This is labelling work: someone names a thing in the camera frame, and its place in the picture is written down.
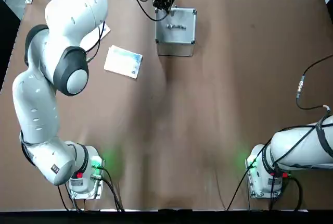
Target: silver metal case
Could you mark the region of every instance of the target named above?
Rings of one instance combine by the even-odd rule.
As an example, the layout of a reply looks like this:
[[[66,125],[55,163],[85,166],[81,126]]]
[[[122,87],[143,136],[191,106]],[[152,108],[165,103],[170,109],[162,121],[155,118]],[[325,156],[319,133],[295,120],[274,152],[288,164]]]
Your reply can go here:
[[[165,11],[156,10],[156,19]],[[170,14],[155,23],[155,41],[160,56],[192,56],[195,45],[197,11],[189,8],[171,8]]]

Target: metal case lid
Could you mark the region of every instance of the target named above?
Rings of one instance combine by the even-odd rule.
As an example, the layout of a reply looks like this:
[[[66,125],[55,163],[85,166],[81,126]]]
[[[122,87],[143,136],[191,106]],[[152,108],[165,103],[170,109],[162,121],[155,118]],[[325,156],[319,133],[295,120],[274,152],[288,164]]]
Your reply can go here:
[[[165,16],[164,11],[156,11],[156,19]],[[190,8],[171,8],[170,14],[155,23],[157,43],[193,44],[195,41],[197,11]]]

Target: black joint cap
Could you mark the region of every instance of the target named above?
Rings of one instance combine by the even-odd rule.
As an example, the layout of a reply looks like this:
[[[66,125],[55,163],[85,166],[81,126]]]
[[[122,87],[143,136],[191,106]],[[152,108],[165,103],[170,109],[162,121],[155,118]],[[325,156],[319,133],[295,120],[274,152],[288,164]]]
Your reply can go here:
[[[86,53],[80,47],[67,47],[53,74],[53,84],[57,90],[67,96],[74,96],[67,90],[67,81],[69,77],[77,70],[85,70],[89,78],[88,63]]]
[[[24,53],[24,63],[29,66],[28,64],[28,49],[30,46],[30,43],[32,42],[32,39],[35,35],[37,35],[38,32],[42,30],[48,29],[48,26],[45,24],[39,24],[34,26],[28,33],[27,37],[25,38],[25,53]]]

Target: brown table surface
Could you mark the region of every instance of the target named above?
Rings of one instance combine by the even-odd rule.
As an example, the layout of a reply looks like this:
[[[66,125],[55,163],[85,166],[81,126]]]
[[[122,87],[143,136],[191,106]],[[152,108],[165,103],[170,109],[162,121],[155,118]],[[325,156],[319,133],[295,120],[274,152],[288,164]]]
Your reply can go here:
[[[25,36],[45,23],[48,1],[27,5],[0,95],[0,210],[63,208],[57,188],[21,152],[11,92],[14,78],[26,69]],[[109,0],[106,23],[111,32],[89,65],[86,89],[75,97],[57,94],[59,136],[100,151],[119,181],[127,209],[223,209],[254,145],[282,127],[315,122],[324,113],[295,105],[304,69],[333,52],[324,0],[176,4],[198,11],[193,57],[157,56],[155,25],[136,2]],[[153,15],[151,3],[144,7]],[[104,70],[113,44],[143,55],[137,80]],[[309,72],[302,104],[333,105],[331,66],[326,61]],[[294,174],[304,189],[302,208],[333,209],[333,172]],[[292,209],[297,199],[298,190],[290,183],[276,208]],[[267,200],[250,202],[256,209],[268,206]],[[109,190],[86,207],[114,208]],[[232,209],[246,208],[243,183]]]

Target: sticker label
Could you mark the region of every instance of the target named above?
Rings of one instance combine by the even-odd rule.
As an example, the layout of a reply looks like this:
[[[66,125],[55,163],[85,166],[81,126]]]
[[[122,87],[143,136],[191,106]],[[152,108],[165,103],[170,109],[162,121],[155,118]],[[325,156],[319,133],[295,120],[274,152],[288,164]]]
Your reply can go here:
[[[70,182],[72,186],[83,186],[83,179],[71,179]]]
[[[272,182],[273,182],[273,179],[268,179],[268,184],[269,184],[269,185],[272,185]],[[275,180],[274,180],[274,185],[280,185],[281,182],[282,182],[281,179],[276,179],[276,178],[275,178]]]
[[[55,174],[57,174],[57,173],[59,172],[60,169],[57,167],[57,165],[53,164],[53,166],[51,167],[51,170],[52,170]]]

